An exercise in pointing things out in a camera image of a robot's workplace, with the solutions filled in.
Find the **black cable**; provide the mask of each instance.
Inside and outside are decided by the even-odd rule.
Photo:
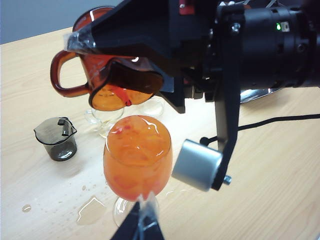
[[[282,121],[298,121],[298,120],[308,120],[308,119],[320,119],[320,114],[309,114],[309,115],[299,115],[299,116],[277,116],[273,118],[269,118],[263,121],[259,121],[256,123],[251,123],[248,125],[243,125],[238,127],[238,131],[257,128],[266,124],[271,124],[274,122],[282,122]],[[208,146],[210,143],[213,143],[218,140],[217,136],[207,138],[202,137],[200,139],[200,144]]]

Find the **bolt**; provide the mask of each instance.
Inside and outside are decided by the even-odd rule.
[[[238,35],[240,33],[241,25],[238,22],[234,22],[234,23],[231,24],[230,28],[231,28],[230,29],[231,35],[235,36],[235,35]]]
[[[230,185],[231,181],[232,181],[232,177],[228,176],[228,175],[225,175],[225,177],[223,179],[223,183],[226,184],[226,185]]]
[[[214,30],[212,28],[209,29],[209,39],[211,40],[214,37]]]

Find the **screw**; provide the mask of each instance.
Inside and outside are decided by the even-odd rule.
[[[223,179],[223,183],[226,184],[226,185],[230,185],[231,181],[232,181],[232,177],[228,176],[228,175],[225,175],[225,177]]]
[[[238,22],[234,22],[231,24],[230,28],[231,28],[230,30],[231,35],[233,36],[238,35],[240,33],[241,25]]]
[[[209,29],[209,39],[211,40],[214,37],[214,30],[212,28]]]
[[[296,47],[296,50],[298,53],[303,53],[305,50],[306,50],[306,45],[305,44],[299,44],[297,47]]]

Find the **green led light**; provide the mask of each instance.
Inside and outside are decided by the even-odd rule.
[[[281,30],[281,25],[280,25],[280,23],[276,23],[276,29],[278,30],[278,31],[280,31]]]

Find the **black bracket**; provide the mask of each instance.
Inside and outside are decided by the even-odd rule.
[[[237,136],[240,108],[240,66],[242,59],[242,29],[245,16],[242,4],[221,9],[218,29],[220,56],[222,58],[222,81],[215,96],[215,119],[218,151],[223,154],[220,167],[211,188],[219,190],[227,173]]]

